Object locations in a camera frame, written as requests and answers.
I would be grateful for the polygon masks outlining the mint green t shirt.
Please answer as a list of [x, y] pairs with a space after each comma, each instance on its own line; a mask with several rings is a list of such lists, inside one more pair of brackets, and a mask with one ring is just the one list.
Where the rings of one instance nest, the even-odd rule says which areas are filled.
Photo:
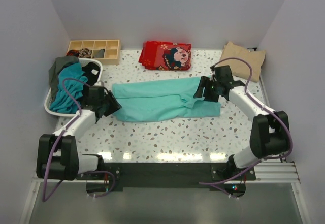
[[159, 122], [173, 118], [217, 117], [221, 104], [195, 99], [200, 77], [113, 84], [122, 106], [114, 113], [123, 122]]

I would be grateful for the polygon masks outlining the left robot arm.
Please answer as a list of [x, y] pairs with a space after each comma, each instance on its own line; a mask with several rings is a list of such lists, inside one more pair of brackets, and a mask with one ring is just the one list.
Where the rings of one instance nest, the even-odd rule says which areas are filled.
[[104, 160], [98, 154], [79, 154], [77, 142], [102, 117], [121, 109], [111, 91], [104, 86], [91, 86], [86, 106], [67, 124], [39, 139], [36, 175], [41, 179], [74, 180], [88, 173], [93, 179], [105, 174]]

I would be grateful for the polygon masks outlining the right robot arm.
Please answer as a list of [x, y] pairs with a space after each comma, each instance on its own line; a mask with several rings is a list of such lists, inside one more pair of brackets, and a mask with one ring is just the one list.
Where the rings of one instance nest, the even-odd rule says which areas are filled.
[[236, 105], [252, 122], [249, 146], [231, 155], [226, 168], [221, 171], [224, 178], [239, 179], [246, 169], [264, 159], [278, 158], [282, 153], [291, 153], [293, 139], [289, 131], [288, 115], [263, 104], [251, 92], [248, 85], [234, 80], [230, 66], [211, 66], [212, 76], [203, 76], [195, 98], [218, 102], [219, 97]]

